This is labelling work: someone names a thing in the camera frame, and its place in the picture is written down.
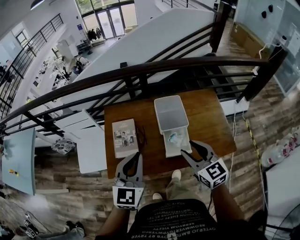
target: lamp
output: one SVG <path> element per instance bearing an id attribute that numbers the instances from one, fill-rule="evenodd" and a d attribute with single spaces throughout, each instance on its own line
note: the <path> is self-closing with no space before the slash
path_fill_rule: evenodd
<path id="1" fill-rule="evenodd" d="M 31 4 L 30 10 L 35 9 L 38 5 L 42 4 L 45 0 L 34 0 Z"/>

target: beige pants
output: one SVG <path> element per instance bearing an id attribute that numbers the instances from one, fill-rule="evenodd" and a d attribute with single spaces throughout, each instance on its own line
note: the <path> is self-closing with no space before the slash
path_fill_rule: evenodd
<path id="1" fill-rule="evenodd" d="M 167 200 L 178 200 L 178 199 L 197 199 L 201 201 L 200 197 L 195 193 L 189 191 L 186 187 L 183 187 L 178 178 L 173 178 L 166 188 Z M 139 209 L 142 207 L 164 201 L 163 199 L 151 200 L 150 202 L 141 204 Z"/>

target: wooden table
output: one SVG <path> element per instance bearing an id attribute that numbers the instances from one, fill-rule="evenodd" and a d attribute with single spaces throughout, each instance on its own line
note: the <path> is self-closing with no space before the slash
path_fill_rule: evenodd
<path id="1" fill-rule="evenodd" d="M 178 95 L 181 97 L 189 121 L 187 130 L 190 140 L 209 144 L 219 157 L 236 151 L 232 132 L 221 104 L 212 89 L 182 92 Z M 159 133 L 154 99 L 156 97 L 104 108 L 108 178 L 115 177 L 116 167 L 121 161 L 121 159 L 116 159 L 114 154 L 112 123 L 131 118 L 135 120 L 136 128 L 144 127 L 145 129 L 148 144 L 140 147 L 144 175 L 163 173 L 188 166 L 182 156 L 165 157 L 164 138 Z M 200 158 L 194 149 L 192 155 Z"/>

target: person's right arm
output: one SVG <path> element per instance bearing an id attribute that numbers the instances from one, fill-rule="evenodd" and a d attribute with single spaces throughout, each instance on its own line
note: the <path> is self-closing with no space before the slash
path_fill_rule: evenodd
<path id="1" fill-rule="evenodd" d="M 221 184 L 211 192 L 218 223 L 244 220 L 243 212 L 229 193 L 225 184 Z"/>

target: black shoe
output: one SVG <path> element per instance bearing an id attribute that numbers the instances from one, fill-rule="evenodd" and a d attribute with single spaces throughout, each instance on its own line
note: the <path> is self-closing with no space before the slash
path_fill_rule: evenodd
<path id="1" fill-rule="evenodd" d="M 86 235 L 85 235 L 85 230 L 84 230 L 84 227 L 83 227 L 82 223 L 81 223 L 81 222 L 77 222 L 77 223 L 76 223 L 76 227 L 79 227 L 79 228 L 82 228 L 82 229 L 83 229 L 84 237 L 85 237 L 85 236 L 86 236 Z"/>
<path id="2" fill-rule="evenodd" d="M 66 226 L 68 226 L 68 228 L 70 229 L 70 231 L 74 228 L 76 228 L 76 225 L 74 223 L 72 223 L 71 221 L 67 221 L 66 222 Z"/>

